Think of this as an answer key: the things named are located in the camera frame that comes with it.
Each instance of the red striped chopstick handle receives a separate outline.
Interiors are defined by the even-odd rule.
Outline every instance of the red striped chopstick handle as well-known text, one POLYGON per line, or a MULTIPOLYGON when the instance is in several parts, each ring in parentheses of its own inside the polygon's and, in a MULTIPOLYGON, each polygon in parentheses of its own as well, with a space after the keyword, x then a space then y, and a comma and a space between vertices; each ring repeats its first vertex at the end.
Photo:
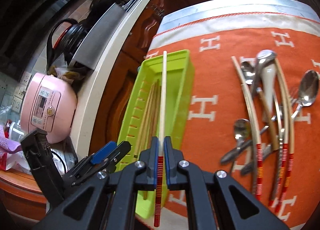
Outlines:
MULTIPOLYGON (((278 182, 275 196, 278 195, 280 187, 281 187, 282 179, 284 177, 285 163, 287 161, 287 157, 288 157, 288 144, 284 143, 283 144, 283 152, 282 152, 282 160, 281 160, 281 168, 280 168, 280 173, 279 173, 279 182, 278 182)), ((269 204, 268 204, 269 207, 272 207, 273 202, 274 202, 274 200, 269 200, 269 204)))
POLYGON ((154 227, 160 226, 161 214, 161 195, 162 195, 162 175, 163 175, 163 156, 158 156, 157 168, 157 187, 156 187, 156 202, 155 202, 155 220, 154 227))
POLYGON ((288 167, 285 175, 285 180, 284 180, 284 186, 282 187, 279 203, 276 207, 276 213, 280 211, 281 204, 284 201, 285 195, 287 194, 287 189, 290 183, 290 177, 291 177, 291 172, 292 172, 292 166, 293 166, 293 153, 289 154, 289 162, 288 162, 288 167))
POLYGON ((257 143, 257 185, 256 185, 256 199, 260 200, 262 194, 262 178, 263 178, 263 168, 262 168, 262 149, 261 143, 257 143))

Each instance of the pink rice cooker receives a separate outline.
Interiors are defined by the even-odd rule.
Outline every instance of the pink rice cooker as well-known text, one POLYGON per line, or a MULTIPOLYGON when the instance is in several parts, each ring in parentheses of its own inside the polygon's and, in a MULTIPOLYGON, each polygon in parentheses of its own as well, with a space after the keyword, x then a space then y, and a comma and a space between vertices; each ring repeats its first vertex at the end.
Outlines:
POLYGON ((76 106, 76 93, 70 84, 36 73, 24 97, 20 126, 29 133, 40 128, 48 133, 48 143, 60 142, 70 134, 76 106))

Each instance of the blue plastic part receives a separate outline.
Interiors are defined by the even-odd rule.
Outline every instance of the blue plastic part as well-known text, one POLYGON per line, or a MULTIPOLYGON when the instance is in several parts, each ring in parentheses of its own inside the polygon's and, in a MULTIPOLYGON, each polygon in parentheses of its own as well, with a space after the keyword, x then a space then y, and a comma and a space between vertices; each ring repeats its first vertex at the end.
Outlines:
POLYGON ((168 157, 168 147, 167 147, 166 138, 164 138, 163 148, 164 148, 165 179, 167 181, 168 189, 170 189, 169 157, 168 157))
POLYGON ((91 163, 94 164, 99 164, 102 162, 115 148, 117 147, 117 143, 110 141, 108 142, 104 147, 102 147, 99 151, 97 151, 92 159, 91 163))
POLYGON ((157 172, 158 172, 158 152, 159 152, 159 139, 157 138, 157 142, 156 142, 156 156, 155 156, 155 170, 154 170, 154 186, 155 189, 157 188, 157 172))

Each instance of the gold knob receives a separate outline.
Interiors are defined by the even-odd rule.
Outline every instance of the gold knob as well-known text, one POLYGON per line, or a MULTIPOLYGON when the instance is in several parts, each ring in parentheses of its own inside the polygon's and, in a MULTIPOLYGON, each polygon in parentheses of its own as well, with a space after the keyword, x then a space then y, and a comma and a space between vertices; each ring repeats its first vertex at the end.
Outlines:
POLYGON ((48 107, 47 108, 47 114, 49 117, 52 117, 54 115, 54 108, 53 107, 48 107))

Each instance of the green plastic tray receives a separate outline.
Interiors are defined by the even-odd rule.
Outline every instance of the green plastic tray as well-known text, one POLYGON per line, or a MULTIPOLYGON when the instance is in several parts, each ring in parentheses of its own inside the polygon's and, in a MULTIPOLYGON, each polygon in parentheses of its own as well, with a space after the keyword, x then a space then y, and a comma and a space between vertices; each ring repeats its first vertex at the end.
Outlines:
MULTIPOLYGON (((118 138, 118 144, 122 141, 128 141, 132 148, 118 164, 117 171, 122 170, 132 162, 133 151, 149 91, 156 80, 161 83, 162 59, 163 56, 161 55, 145 60, 138 72, 118 138)), ((168 53, 165 135, 171 136, 172 147, 175 149, 180 149, 181 146, 188 118, 194 74, 195 71, 190 61, 188 50, 168 53)), ((164 203, 168 191, 165 177, 162 189, 162 203, 164 203)), ((154 212, 154 203, 155 191, 149 191, 146 200, 143 199, 142 192, 138 192, 136 213, 142 218, 149 218, 154 212)))

